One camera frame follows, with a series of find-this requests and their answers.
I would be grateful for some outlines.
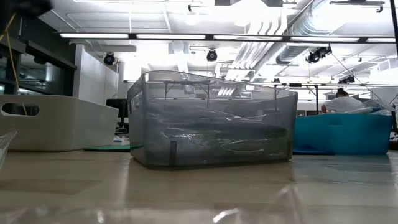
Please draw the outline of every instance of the blue plastic bin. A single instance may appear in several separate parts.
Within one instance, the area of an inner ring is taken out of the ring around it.
[[[389,148],[392,116],[324,114],[296,119],[296,154],[381,155]]]

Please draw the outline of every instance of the desk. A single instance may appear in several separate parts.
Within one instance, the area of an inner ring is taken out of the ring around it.
[[[189,217],[209,223],[226,209],[261,211],[288,185],[296,190],[309,223],[397,223],[397,165],[398,153],[390,152],[156,171],[126,152],[9,152],[0,171],[0,208],[154,209],[158,217],[169,218],[189,210],[196,211]]]

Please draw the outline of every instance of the plastic wrap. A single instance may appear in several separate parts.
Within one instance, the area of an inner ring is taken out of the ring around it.
[[[10,142],[14,139],[17,131],[15,129],[9,131],[7,134],[0,136],[0,169],[6,159],[6,154]]]
[[[395,111],[395,109],[391,105],[389,105],[384,100],[375,99],[368,100],[354,108],[339,110],[339,113],[391,115],[391,111]]]
[[[257,208],[20,208],[0,210],[0,222],[7,224],[306,224],[305,210],[296,190],[284,187],[272,203]]]
[[[128,94],[131,151],[144,164],[287,160],[297,93],[171,71],[145,73]]]

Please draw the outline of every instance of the plastic storage container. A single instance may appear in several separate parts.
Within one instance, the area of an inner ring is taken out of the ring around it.
[[[286,161],[297,93],[172,71],[143,74],[127,94],[131,155],[147,166]]]
[[[9,150],[60,152],[113,142],[118,109],[68,96],[0,95],[6,103],[36,105],[36,116],[0,113],[0,135],[10,129],[18,135]]]
[[[294,153],[385,154],[389,148],[392,116],[325,114],[297,118]]]

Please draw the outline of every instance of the white wall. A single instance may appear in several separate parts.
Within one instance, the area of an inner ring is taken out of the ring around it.
[[[86,52],[83,45],[76,46],[73,96],[82,100],[105,104],[106,99],[118,93],[119,75]]]

